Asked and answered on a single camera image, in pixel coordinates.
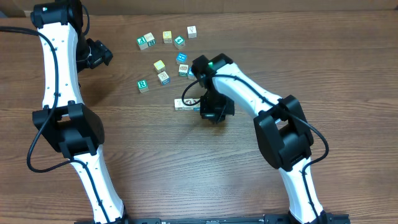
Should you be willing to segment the white block brown picture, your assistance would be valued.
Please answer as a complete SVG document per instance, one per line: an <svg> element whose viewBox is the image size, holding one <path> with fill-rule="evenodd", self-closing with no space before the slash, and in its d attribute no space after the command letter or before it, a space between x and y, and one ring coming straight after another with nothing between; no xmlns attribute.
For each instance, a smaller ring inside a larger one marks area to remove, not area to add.
<svg viewBox="0 0 398 224"><path fill-rule="evenodd" d="M187 99L184 99L184 101L183 101L183 109L184 110L193 110L193 106L192 106L192 104L194 104L194 100L193 100L193 98L187 98Z"/></svg>

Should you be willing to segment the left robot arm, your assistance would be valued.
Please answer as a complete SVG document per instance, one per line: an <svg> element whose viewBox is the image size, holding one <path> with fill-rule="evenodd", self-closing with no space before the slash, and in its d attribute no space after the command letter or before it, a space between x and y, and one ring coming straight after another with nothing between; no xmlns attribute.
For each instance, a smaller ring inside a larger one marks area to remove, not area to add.
<svg viewBox="0 0 398 224"><path fill-rule="evenodd" d="M93 223L128 223L103 155L104 127L83 102L78 73L108 65L111 51L87 39L80 1L37 4L30 14L42 44L45 93L42 109L32 113L34 126L76 170L93 209Z"/></svg>

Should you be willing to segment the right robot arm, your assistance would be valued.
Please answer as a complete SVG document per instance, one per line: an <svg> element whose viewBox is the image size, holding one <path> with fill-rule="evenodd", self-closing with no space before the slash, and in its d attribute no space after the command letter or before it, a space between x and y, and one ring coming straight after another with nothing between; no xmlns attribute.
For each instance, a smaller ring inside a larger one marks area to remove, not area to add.
<svg viewBox="0 0 398 224"><path fill-rule="evenodd" d="M238 104L253 120L263 158L279 170L289 197L292 223L326 223L317 199L310 167L313 135L301 104L294 96L282 98L248 78L225 54L193 60L192 73L206 93L200 98L200 115L217 124L234 114Z"/></svg>

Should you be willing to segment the blue top letter block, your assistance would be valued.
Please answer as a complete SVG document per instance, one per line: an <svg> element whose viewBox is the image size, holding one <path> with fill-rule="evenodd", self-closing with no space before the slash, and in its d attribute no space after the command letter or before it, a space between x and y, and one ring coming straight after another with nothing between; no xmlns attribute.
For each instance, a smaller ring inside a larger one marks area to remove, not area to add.
<svg viewBox="0 0 398 224"><path fill-rule="evenodd" d="M176 111L184 110L184 104L181 99L174 99L174 107Z"/></svg>

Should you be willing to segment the white feather block blue X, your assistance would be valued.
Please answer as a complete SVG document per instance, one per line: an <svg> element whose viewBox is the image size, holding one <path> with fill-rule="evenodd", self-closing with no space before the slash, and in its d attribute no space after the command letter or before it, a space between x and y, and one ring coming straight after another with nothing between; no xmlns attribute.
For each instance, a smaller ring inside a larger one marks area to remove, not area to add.
<svg viewBox="0 0 398 224"><path fill-rule="evenodd" d="M199 98L194 99L193 102L195 104L195 105L193 105L193 110L200 111L200 99Z"/></svg>

